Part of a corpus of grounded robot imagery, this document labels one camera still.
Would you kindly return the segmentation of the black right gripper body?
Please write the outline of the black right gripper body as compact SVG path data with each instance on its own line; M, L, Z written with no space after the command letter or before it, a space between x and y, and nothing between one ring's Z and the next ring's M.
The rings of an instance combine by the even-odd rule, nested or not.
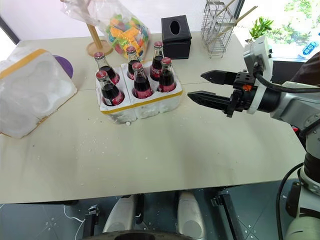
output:
M233 87L226 110L223 112L231 118L234 111L248 110L256 94L255 79L248 72L227 72L224 84Z

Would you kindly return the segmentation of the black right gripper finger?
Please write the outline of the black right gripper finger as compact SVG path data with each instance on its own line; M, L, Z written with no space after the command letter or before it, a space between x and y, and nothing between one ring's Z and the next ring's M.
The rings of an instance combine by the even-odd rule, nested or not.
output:
M230 103L229 97L219 96L208 91L188 92L187 96L198 105L224 112L227 110Z
M237 74L235 72L224 70L211 70L204 72L200 75L201 78L218 85L232 86L236 79Z

